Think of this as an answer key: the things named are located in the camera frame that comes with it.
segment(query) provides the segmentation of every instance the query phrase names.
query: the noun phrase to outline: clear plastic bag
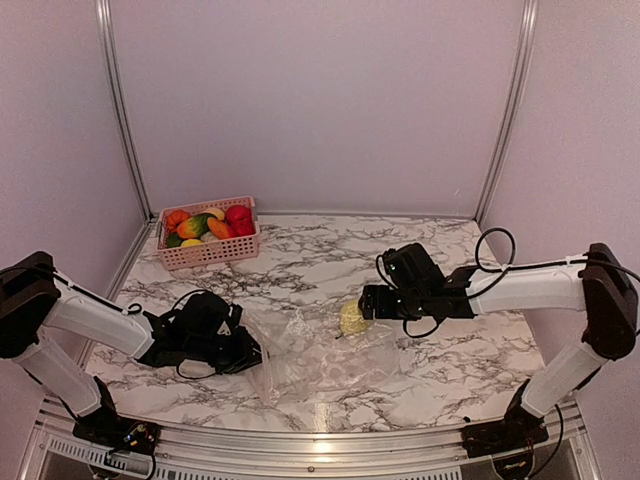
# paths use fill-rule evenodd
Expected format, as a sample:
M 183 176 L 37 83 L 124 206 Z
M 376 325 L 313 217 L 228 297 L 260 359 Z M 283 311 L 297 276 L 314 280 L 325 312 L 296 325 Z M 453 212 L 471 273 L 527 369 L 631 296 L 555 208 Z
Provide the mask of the clear plastic bag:
M 328 309 L 242 317 L 262 346 L 262 364 L 245 374 L 266 405 L 371 386 L 399 370 L 396 335 L 385 325 L 341 336 L 339 313 Z

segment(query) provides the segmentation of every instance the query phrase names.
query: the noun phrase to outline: light purple wall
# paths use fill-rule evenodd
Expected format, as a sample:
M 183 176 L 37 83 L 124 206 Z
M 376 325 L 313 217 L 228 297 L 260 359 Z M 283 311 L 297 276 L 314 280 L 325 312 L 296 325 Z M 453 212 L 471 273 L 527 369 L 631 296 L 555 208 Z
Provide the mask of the light purple wall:
M 530 77 L 484 227 L 518 239 L 518 261 L 607 242 L 640 271 L 640 4 L 541 2 Z M 505 259 L 504 244 L 500 248 Z M 546 359 L 583 315 L 528 316 Z M 579 395 L 604 480 L 640 478 L 640 352 L 609 364 Z
M 112 3 L 155 209 L 473 215 L 522 2 Z
M 104 293 L 142 221 L 95 5 L 3 0 L 0 45 L 0 268 L 41 249 Z M 0 478 L 15 478 L 42 392 L 8 362 L 0 379 Z

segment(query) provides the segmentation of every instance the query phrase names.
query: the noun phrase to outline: marble table surface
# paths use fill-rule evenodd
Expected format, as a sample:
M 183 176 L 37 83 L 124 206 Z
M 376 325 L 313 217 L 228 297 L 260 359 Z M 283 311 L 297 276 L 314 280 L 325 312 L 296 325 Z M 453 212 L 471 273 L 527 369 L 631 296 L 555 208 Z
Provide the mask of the marble table surface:
M 184 293 L 208 288 L 264 314 L 339 308 L 357 298 L 364 284 L 380 283 L 374 259 L 384 250 L 421 242 L 448 274 L 473 261 L 480 235 L 476 223 L 465 220 L 313 215 L 259 220 L 259 256 L 227 264 L 168 272 L 152 236 L 117 302 L 138 302 L 160 314 Z M 492 260 L 486 248 L 483 258 Z M 412 324 L 412 330 L 424 331 L 429 322 Z M 104 346 L 95 347 L 87 371 L 106 382 L 124 415 L 254 431 L 370 432 L 501 416 L 515 389 L 543 366 L 518 312 L 447 320 L 421 340 L 404 336 L 400 322 L 386 323 L 398 331 L 397 374 L 374 385 L 272 406 L 263 404 L 245 373 L 187 381 L 173 368 L 137 365 Z

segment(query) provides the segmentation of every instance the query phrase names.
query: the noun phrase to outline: pink plastic basket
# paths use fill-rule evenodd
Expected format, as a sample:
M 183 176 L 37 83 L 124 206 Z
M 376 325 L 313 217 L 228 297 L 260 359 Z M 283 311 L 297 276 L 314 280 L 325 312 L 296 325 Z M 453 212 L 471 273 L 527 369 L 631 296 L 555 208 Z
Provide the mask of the pink plastic basket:
M 207 208 L 216 207 L 221 210 L 226 210 L 233 205 L 243 205 L 251 209 L 251 217 L 256 229 L 254 235 L 218 240 L 201 245 L 193 245 L 191 247 L 167 248 L 167 238 L 169 237 L 167 219 L 175 210 L 184 210 L 190 215 L 195 215 L 203 212 Z M 253 197 L 238 197 L 213 202 L 196 203 L 194 205 L 184 205 L 182 207 L 172 207 L 163 210 L 160 214 L 161 224 L 160 231 L 158 232 L 158 247 L 156 252 L 160 256 L 164 267 L 167 270 L 176 270 L 178 268 L 196 267 L 198 265 L 256 257 L 258 255 L 260 226 L 256 220 L 255 206 L 256 204 L 253 201 Z

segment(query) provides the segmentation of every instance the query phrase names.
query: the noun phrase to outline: robotic arm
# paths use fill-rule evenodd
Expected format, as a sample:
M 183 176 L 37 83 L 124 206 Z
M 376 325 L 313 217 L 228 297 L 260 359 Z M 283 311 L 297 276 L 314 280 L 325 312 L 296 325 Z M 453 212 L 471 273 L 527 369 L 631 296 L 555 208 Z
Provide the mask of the robotic arm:
M 119 416 L 106 385 L 81 370 L 47 329 L 80 334 L 151 367 L 191 360 L 229 374 L 262 361 L 260 346 L 239 325 L 241 315 L 239 305 L 208 291 L 159 317 L 135 304 L 123 309 L 57 273 L 43 252 L 0 271 L 0 358 L 60 397 L 76 420 L 75 436 L 113 448 L 141 422 Z M 149 454 L 158 426 L 143 428 L 132 450 Z
M 548 439 L 544 416 L 582 388 L 610 360 L 628 355 L 636 342 L 638 294 L 604 244 L 586 255 L 543 265 L 486 272 L 478 266 L 445 277 L 417 243 L 382 255 L 392 286 L 367 285 L 359 306 L 365 319 L 405 322 L 432 316 L 473 318 L 501 310 L 560 308 L 587 312 L 587 328 L 513 397 L 504 419 L 463 430 L 470 457 L 526 447 Z

